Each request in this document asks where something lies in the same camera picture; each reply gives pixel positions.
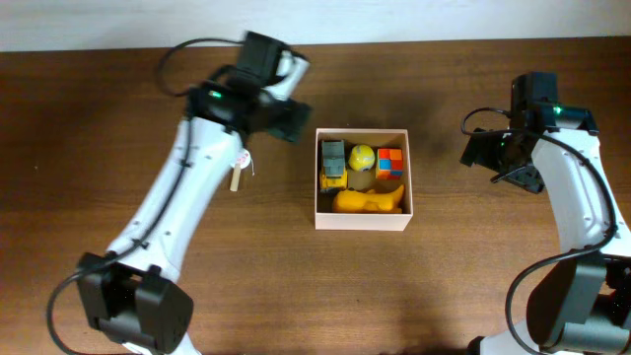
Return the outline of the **yellow grey toy truck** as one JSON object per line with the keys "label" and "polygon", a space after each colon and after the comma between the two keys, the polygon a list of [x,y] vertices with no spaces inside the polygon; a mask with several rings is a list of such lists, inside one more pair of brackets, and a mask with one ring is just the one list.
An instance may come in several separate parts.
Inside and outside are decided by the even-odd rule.
{"label": "yellow grey toy truck", "polygon": [[319,172],[320,191],[345,190],[347,186],[345,142],[343,140],[322,141]]}

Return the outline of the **colourful puzzle cube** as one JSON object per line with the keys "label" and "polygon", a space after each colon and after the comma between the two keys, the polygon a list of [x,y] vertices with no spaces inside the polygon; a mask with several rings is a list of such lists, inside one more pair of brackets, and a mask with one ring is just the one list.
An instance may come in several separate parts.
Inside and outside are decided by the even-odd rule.
{"label": "colourful puzzle cube", "polygon": [[403,175],[403,154],[401,149],[380,148],[377,151],[376,179],[395,180]]}

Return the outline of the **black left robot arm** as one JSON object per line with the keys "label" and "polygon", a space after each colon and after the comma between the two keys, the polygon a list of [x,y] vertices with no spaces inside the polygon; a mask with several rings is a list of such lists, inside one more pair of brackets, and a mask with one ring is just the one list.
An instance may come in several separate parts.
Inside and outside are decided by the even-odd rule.
{"label": "black left robot arm", "polygon": [[76,283],[90,328],[134,354],[194,354],[193,301],[176,282],[216,189],[258,131],[289,141],[310,107],[291,95],[310,66],[289,49],[244,49],[186,93],[174,145],[139,209],[105,254],[85,253]]}

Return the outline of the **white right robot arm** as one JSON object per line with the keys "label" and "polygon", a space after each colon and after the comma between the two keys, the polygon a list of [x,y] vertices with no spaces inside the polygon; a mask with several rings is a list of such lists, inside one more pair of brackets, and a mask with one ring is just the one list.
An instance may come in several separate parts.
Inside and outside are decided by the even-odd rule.
{"label": "white right robot arm", "polygon": [[507,292],[507,329],[473,339],[470,354],[627,354],[630,229],[604,173],[591,113],[534,102],[477,128],[461,162],[548,194],[561,251],[527,267]]}

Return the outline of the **pink cardboard box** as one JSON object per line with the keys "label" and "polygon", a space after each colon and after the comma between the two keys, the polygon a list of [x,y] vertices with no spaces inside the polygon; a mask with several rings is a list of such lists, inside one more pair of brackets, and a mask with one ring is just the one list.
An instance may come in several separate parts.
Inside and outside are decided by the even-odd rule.
{"label": "pink cardboard box", "polygon": [[[404,194],[399,214],[363,214],[334,213],[331,209],[333,192],[323,193],[319,189],[319,168],[321,162],[321,142],[343,140],[350,149],[357,144],[378,148],[402,150],[403,173],[399,180],[378,180],[375,172],[349,172],[348,185],[364,191],[394,191],[404,185]],[[318,128],[315,131],[315,228],[317,230],[367,230],[367,231],[404,231],[414,215],[411,179],[410,147],[406,129],[370,129],[370,128]]]}

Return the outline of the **pig face rattle drum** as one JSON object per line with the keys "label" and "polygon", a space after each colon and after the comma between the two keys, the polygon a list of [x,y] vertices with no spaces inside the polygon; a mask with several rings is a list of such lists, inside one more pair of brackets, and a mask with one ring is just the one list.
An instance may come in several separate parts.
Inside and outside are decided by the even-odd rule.
{"label": "pig face rattle drum", "polygon": [[242,172],[249,166],[253,166],[252,154],[247,149],[241,149],[237,159],[233,162],[233,173],[230,182],[230,191],[237,192],[241,181]]}

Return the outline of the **orange rubber dolphin toy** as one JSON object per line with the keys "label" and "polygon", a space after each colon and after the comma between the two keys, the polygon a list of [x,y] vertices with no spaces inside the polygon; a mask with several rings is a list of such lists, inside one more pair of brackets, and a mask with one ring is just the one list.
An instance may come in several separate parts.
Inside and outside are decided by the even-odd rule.
{"label": "orange rubber dolphin toy", "polygon": [[334,213],[400,214],[404,192],[403,185],[388,193],[376,193],[374,189],[344,190],[336,194],[331,209]]}

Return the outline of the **yellow ball toy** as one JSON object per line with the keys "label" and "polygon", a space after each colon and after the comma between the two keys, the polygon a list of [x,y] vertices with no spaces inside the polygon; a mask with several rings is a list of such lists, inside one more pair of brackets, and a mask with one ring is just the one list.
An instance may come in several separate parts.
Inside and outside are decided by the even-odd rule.
{"label": "yellow ball toy", "polygon": [[369,171],[375,164],[376,156],[372,147],[355,145],[349,155],[348,165],[355,172]]}

